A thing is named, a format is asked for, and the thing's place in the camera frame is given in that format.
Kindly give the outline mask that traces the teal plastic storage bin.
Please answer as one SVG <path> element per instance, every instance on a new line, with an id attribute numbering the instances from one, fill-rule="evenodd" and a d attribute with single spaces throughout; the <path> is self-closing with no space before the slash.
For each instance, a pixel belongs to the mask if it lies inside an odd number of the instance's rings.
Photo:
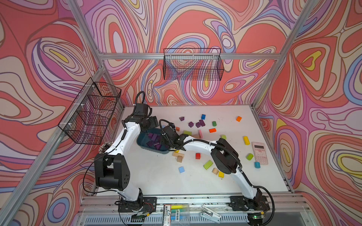
<path id="1" fill-rule="evenodd" d="M 136 143 L 141 148 L 160 153 L 169 153 L 168 146 L 161 144 L 161 130 L 158 128 L 147 130 L 147 132 L 141 132 L 136 140 Z"/>

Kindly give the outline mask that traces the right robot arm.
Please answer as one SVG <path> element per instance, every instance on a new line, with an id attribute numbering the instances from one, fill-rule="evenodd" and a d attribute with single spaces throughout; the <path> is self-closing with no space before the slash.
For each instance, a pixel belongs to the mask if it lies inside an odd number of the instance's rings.
<path id="1" fill-rule="evenodd" d="M 274 211 L 275 202 L 271 193 L 263 186 L 251 183 L 243 171 L 239 155 L 236 150 L 223 138 L 217 141 L 207 141 L 194 138 L 187 134 L 179 135 L 173 123 L 160 119 L 161 141 L 169 146 L 169 150 L 194 151 L 208 154 L 212 157 L 217 169 L 231 175 L 234 182 L 241 189 L 241 196 L 231 197 L 229 206 L 234 211 Z"/>

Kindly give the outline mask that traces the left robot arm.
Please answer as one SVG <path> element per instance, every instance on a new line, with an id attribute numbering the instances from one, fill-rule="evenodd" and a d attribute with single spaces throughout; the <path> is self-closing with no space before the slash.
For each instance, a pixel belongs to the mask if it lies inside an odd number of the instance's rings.
<path id="1" fill-rule="evenodd" d="M 156 118 L 152 117 L 152 108 L 145 103 L 146 94 L 140 91 L 136 98 L 142 95 L 140 103 L 135 100 L 132 113 L 122 121 L 123 129 L 114 144 L 104 153 L 96 155 L 94 160 L 95 183 L 103 192 L 116 192 L 120 195 L 120 206 L 129 211 L 145 211 L 142 190 L 131 182 L 131 172 L 125 155 L 131 150 L 132 143 L 140 133 L 158 126 Z"/>

